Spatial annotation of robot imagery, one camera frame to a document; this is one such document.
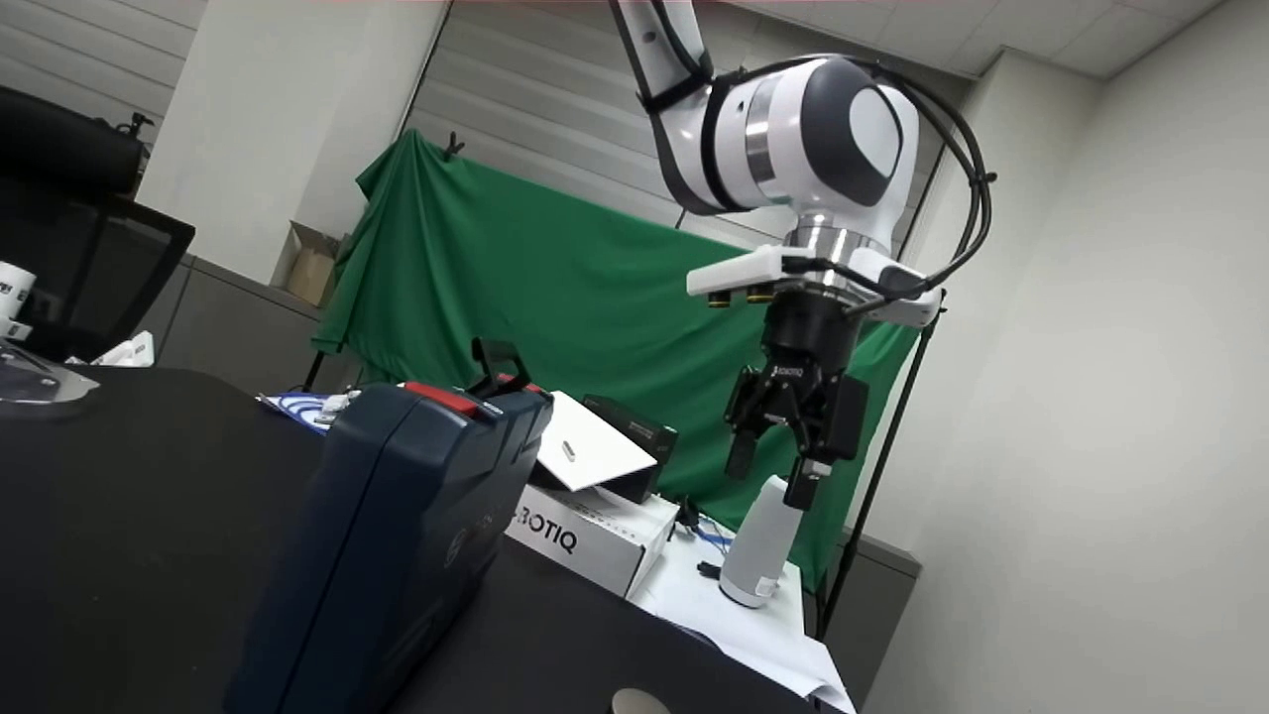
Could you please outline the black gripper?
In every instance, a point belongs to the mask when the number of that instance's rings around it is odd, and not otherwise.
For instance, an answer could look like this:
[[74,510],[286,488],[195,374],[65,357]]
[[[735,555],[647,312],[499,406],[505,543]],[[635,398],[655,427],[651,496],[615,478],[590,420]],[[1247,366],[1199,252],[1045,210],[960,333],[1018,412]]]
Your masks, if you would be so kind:
[[767,366],[743,374],[731,394],[735,444],[727,474],[743,478],[770,423],[787,423],[800,461],[791,470],[787,504],[808,510],[834,461],[860,444],[869,386],[845,374],[860,322],[831,297],[787,288],[762,328]]

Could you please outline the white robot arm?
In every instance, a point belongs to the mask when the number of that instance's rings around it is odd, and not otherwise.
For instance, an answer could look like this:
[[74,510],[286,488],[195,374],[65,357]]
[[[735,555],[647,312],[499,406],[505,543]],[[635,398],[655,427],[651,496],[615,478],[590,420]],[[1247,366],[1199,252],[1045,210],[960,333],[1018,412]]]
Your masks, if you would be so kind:
[[787,504],[805,509],[860,444],[869,387],[845,374],[860,322],[920,303],[930,279],[893,250],[920,116],[877,71],[808,50],[719,71],[696,0],[608,0],[669,197],[692,215],[780,205],[794,230],[688,275],[696,297],[767,297],[767,366],[731,398],[731,474],[787,423],[796,455]]

